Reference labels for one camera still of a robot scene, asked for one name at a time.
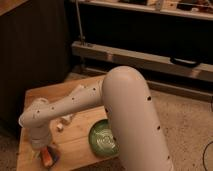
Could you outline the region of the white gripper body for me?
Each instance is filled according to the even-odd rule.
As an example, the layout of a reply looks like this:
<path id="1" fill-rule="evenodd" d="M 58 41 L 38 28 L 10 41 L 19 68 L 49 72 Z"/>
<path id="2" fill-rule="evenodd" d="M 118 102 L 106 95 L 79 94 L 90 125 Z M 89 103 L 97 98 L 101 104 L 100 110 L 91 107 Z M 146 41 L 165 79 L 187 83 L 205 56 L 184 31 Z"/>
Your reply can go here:
<path id="1" fill-rule="evenodd" d="M 52 141 L 52 134 L 49 126 L 34 127 L 29 129 L 29 140 L 32 148 L 41 149 Z"/>

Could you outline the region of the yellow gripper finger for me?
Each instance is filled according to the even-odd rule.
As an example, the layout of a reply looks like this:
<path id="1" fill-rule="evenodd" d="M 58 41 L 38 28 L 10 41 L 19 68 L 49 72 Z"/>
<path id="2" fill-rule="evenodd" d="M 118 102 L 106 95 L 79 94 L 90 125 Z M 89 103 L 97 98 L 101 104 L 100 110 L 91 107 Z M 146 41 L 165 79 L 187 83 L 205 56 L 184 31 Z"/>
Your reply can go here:
<path id="1" fill-rule="evenodd" d="M 48 150 L 49 150 L 53 160 L 58 160 L 59 159 L 59 156 L 58 156 L 56 150 L 53 147 L 48 146 Z"/>
<path id="2" fill-rule="evenodd" d="M 39 158 L 40 157 L 40 151 L 37 150 L 37 151 L 34 151 L 33 152 L 33 158 Z"/>

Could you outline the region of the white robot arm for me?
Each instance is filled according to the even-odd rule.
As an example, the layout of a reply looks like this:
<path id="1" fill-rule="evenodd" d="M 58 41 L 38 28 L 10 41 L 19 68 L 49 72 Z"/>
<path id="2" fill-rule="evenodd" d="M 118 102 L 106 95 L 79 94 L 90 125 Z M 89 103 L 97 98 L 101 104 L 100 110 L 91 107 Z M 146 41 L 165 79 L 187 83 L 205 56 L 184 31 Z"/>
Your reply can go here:
<path id="1" fill-rule="evenodd" d="M 51 120 L 98 106 L 105 109 L 125 171 L 175 171 L 147 81 L 132 67 L 115 67 L 58 101 L 34 100 L 19 124 L 39 149 L 52 140 Z"/>

